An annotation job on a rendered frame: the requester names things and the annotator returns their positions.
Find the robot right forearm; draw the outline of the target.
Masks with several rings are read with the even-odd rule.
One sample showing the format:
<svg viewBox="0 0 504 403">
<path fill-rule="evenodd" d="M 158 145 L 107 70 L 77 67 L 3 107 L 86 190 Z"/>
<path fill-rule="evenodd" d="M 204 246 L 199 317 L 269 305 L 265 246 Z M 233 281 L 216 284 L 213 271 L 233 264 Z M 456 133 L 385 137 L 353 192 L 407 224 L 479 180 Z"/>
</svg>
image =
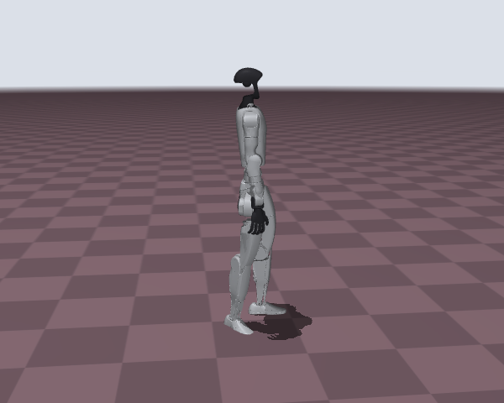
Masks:
<svg viewBox="0 0 504 403">
<path fill-rule="evenodd" d="M 252 155 L 248 159 L 247 176 L 249 177 L 249 192 L 255 198 L 255 206 L 262 206 L 264 203 L 262 186 L 262 171 L 260 170 L 260 157 Z"/>
</svg>

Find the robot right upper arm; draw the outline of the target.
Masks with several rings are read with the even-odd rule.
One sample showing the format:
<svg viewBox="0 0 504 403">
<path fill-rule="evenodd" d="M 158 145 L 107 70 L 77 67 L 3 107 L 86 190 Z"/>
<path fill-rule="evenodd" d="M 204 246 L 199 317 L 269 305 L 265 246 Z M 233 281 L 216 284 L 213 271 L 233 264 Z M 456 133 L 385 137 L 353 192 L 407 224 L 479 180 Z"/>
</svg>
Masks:
<svg viewBox="0 0 504 403">
<path fill-rule="evenodd" d="M 248 165 L 248 159 L 250 156 L 257 155 L 260 157 L 260 165 L 262 165 L 262 157 L 255 153 L 258 146 L 258 131 L 260 127 L 259 115 L 255 112 L 244 113 L 242 117 L 242 126 L 244 130 L 244 153 L 246 164 Z"/>
</svg>

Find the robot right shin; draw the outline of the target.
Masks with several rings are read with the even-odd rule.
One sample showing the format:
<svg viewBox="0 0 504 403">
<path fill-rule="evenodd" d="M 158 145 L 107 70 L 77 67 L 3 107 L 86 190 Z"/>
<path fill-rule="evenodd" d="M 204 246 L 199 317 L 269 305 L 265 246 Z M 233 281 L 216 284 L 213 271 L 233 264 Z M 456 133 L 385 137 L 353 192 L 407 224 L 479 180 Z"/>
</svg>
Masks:
<svg viewBox="0 0 504 403">
<path fill-rule="evenodd" d="M 231 258 L 231 270 L 229 274 L 229 292 L 231 293 L 230 319 L 236 321 L 240 319 L 243 309 L 244 299 L 249 289 L 251 269 L 245 266 L 242 272 L 239 256 Z"/>
</svg>

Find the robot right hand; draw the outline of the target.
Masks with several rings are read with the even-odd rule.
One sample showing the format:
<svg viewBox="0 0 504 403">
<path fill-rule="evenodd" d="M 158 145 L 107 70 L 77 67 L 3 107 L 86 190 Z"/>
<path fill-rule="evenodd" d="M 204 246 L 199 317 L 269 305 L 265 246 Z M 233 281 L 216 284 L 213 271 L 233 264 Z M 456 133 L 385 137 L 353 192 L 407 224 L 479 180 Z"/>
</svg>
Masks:
<svg viewBox="0 0 504 403">
<path fill-rule="evenodd" d="M 265 231 L 265 225 L 268 226 L 269 220 L 265 215 L 265 211 L 262 210 L 264 208 L 264 203 L 262 206 L 255 206 L 255 198 L 251 197 L 251 208 L 254 209 L 251 216 L 251 226 L 248 233 L 259 235 Z M 259 224 L 259 225 L 258 225 Z M 255 225 L 255 230 L 254 230 Z M 262 226 L 262 229 L 261 229 Z M 257 231 L 258 228 L 258 231 Z M 253 231 L 254 230 L 254 231 Z"/>
</svg>

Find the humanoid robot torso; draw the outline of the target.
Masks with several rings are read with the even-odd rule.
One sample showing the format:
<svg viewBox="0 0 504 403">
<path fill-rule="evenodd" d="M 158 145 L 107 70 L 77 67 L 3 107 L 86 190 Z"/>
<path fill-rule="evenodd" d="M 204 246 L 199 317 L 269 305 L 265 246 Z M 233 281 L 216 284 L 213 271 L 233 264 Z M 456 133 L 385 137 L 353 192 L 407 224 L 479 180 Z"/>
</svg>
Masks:
<svg viewBox="0 0 504 403">
<path fill-rule="evenodd" d="M 249 106 L 249 107 L 248 107 Z M 260 118 L 260 127 L 258 131 L 258 146 L 255 150 L 256 154 L 259 154 L 262 159 L 263 163 L 261 166 L 265 165 L 265 146 L 266 146 L 266 121 L 265 121 L 265 116 L 262 113 L 261 109 L 256 106 L 254 106 L 253 103 L 249 103 L 247 107 L 239 109 L 237 108 L 236 111 L 236 129 L 237 129 L 237 135 L 238 135 L 238 141 L 239 141 L 239 153 L 240 153 L 240 159 L 241 159 L 241 165 L 242 167 L 247 167 L 246 161 L 245 161 L 245 153 L 244 153 L 244 130 L 242 126 L 242 117 L 244 113 L 246 112 L 255 112 L 257 115 L 259 115 Z M 260 169 L 261 170 L 261 169 Z M 262 180 L 262 179 L 261 179 Z M 264 188 L 264 182 L 262 180 L 262 186 Z M 244 195 L 246 192 L 249 192 L 250 185 L 249 185 L 249 177 L 247 176 L 247 170 L 244 172 L 244 178 L 241 181 L 240 188 L 239 188 L 239 196 L 240 198 L 244 198 Z M 263 192 L 264 195 L 264 192 Z"/>
</svg>

